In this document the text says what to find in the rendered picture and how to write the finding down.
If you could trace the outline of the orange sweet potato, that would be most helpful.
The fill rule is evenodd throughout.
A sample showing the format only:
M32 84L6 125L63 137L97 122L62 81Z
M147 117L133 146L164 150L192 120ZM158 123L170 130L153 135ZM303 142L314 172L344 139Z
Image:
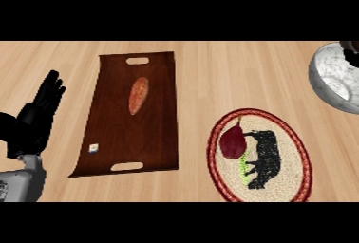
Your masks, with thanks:
M131 115L134 115L140 110L147 94L149 94L149 79L146 77L140 77L131 86L130 95L128 95L128 113Z

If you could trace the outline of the dark brown wooden tray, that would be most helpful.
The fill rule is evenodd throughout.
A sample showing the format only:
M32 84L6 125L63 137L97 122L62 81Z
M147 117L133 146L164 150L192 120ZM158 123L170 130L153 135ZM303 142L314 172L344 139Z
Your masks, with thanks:
M130 89L149 79L140 110L128 113ZM88 153L97 143L96 153ZM112 166L140 162L137 172L180 168L176 59L171 51L99 57L99 73L75 177L113 175Z

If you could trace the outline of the white marble bowl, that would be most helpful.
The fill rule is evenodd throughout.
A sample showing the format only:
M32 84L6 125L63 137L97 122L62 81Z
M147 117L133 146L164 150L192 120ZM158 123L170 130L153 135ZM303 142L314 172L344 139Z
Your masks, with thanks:
M345 61L338 42L317 49L308 63L308 82L334 108L359 115L359 68Z

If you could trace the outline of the oval woven cow placemat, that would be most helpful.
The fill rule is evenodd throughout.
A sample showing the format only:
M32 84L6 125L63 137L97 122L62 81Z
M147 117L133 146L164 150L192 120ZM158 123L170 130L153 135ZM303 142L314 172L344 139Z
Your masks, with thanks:
M246 149L223 156L220 138L239 125ZM207 141L207 168L221 197L232 202L303 202L313 170L304 144L289 125L269 112L241 108L223 116Z

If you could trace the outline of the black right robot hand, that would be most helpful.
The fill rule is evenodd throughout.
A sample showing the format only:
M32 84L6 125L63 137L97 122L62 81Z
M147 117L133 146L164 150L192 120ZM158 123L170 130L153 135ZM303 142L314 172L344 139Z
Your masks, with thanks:
M341 41L340 45L344 49L345 61L359 68L359 41Z

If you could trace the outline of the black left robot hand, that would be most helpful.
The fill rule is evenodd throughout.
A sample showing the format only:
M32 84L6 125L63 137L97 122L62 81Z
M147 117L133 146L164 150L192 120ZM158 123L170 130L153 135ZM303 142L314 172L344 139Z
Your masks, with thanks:
M50 70L34 100L16 116L0 112L0 140L7 144L7 158L38 155L46 148L54 113L66 88L59 72Z

